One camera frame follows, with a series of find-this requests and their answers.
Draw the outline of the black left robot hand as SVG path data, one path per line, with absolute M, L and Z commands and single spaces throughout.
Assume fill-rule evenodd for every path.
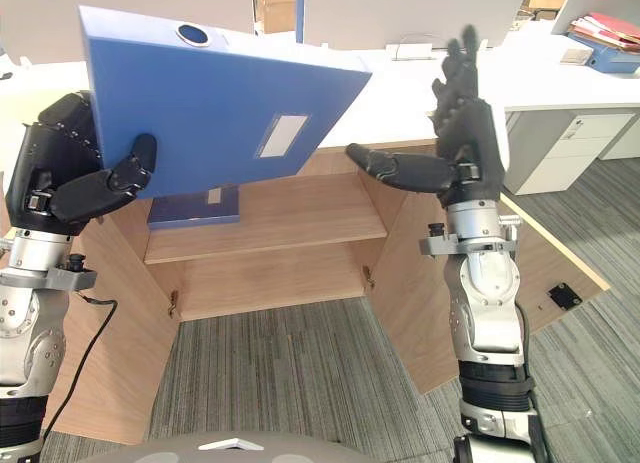
M 68 93 L 26 127 L 6 194 L 11 225 L 77 236 L 137 198 L 155 171 L 157 140 L 140 134 L 115 166 L 103 165 L 89 93 Z

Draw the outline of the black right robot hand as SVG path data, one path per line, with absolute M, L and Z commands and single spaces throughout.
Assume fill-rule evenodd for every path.
M 500 197 L 506 173 L 494 113 L 479 95 L 479 39 L 472 25 L 447 44 L 441 69 L 432 82 L 436 108 L 430 115 L 437 136 L 435 153 L 389 153 L 352 143 L 346 155 L 384 185 L 435 194 L 441 206 Z

